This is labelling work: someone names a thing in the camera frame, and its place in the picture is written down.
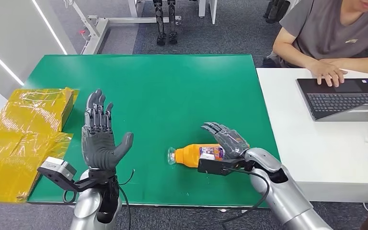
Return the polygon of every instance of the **gray t-shirt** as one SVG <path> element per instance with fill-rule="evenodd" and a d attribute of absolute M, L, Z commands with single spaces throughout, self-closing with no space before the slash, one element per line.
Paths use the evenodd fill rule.
<path fill-rule="evenodd" d="M 293 46 L 317 60 L 368 58 L 368 12 L 349 26 L 341 24 L 342 0 L 301 0 L 280 24 L 297 37 Z M 272 53 L 281 67 L 296 67 Z"/>

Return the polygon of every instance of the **person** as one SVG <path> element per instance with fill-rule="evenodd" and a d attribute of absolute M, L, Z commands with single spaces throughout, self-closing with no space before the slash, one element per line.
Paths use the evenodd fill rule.
<path fill-rule="evenodd" d="M 342 69 L 368 73 L 368 0 L 301 0 L 280 24 L 262 67 L 307 68 L 335 87 Z"/>

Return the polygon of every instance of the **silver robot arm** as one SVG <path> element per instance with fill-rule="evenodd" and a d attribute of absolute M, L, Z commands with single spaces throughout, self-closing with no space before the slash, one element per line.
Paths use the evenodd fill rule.
<path fill-rule="evenodd" d="M 288 169 L 269 152 L 252 148 L 245 152 L 245 161 L 253 161 L 253 173 L 264 177 L 269 183 L 266 203 L 280 222 L 290 230 L 331 230 L 332 228 L 314 211 Z M 266 183 L 250 175 L 252 186 L 260 194 L 267 189 Z"/>
<path fill-rule="evenodd" d="M 82 175 L 80 180 L 88 178 L 88 170 Z M 98 215 L 102 215 L 100 207 L 103 198 L 101 191 L 96 188 L 89 188 L 80 193 L 74 207 L 74 217 L 70 230 L 113 230 L 116 225 L 116 215 L 122 207 L 122 201 L 118 197 L 116 212 L 109 223 L 102 223 Z"/>
<path fill-rule="evenodd" d="M 287 168 L 264 149 L 250 148 L 236 130 L 216 122 L 205 122 L 202 129 L 211 133 L 225 150 L 221 161 L 202 159 L 198 171 L 227 175 L 230 168 L 244 167 L 267 180 L 269 192 L 266 203 L 280 222 L 290 230 L 331 230 L 331 227 L 314 211 Z M 264 195 L 267 184 L 258 176 L 250 175 L 252 186 Z"/>
<path fill-rule="evenodd" d="M 133 133 L 125 133 L 119 145 L 115 145 L 112 130 L 112 103 L 104 107 L 105 95 L 100 89 L 88 97 L 85 124 L 81 129 L 81 150 L 88 166 L 80 180 L 74 181 L 76 170 L 66 161 L 48 157 L 37 169 L 63 190 L 63 201 L 71 204 L 79 197 L 74 209 L 71 230 L 113 230 L 115 217 L 121 209 L 116 166 L 132 146 Z M 67 192 L 73 192 L 67 200 Z"/>

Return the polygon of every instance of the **laptop keyboard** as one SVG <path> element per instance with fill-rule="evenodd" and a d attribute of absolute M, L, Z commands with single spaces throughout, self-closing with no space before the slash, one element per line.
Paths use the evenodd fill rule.
<path fill-rule="evenodd" d="M 341 112 L 361 104 L 368 104 L 368 94 L 308 93 L 307 95 L 315 112 Z"/>

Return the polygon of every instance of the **human hand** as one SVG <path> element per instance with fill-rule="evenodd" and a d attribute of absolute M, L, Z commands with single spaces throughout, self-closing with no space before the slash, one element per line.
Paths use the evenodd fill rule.
<path fill-rule="evenodd" d="M 250 149 L 246 140 L 234 129 L 229 129 L 216 122 L 205 122 L 201 128 L 210 132 L 225 150 L 224 159 L 239 158 L 246 150 Z"/>
<path fill-rule="evenodd" d="M 315 60 L 307 66 L 307 69 L 317 78 L 319 85 L 321 84 L 322 78 L 325 78 L 326 84 L 330 87 L 332 85 L 339 87 L 340 83 L 344 83 L 344 74 L 348 72 L 339 69 L 334 65 L 334 61 L 335 59 Z"/>
<path fill-rule="evenodd" d="M 125 133 L 122 142 L 115 146 L 111 124 L 113 104 L 109 103 L 104 111 L 104 101 L 105 95 L 99 89 L 88 97 L 81 136 L 82 156 L 90 168 L 114 170 L 132 147 L 133 133 Z"/>

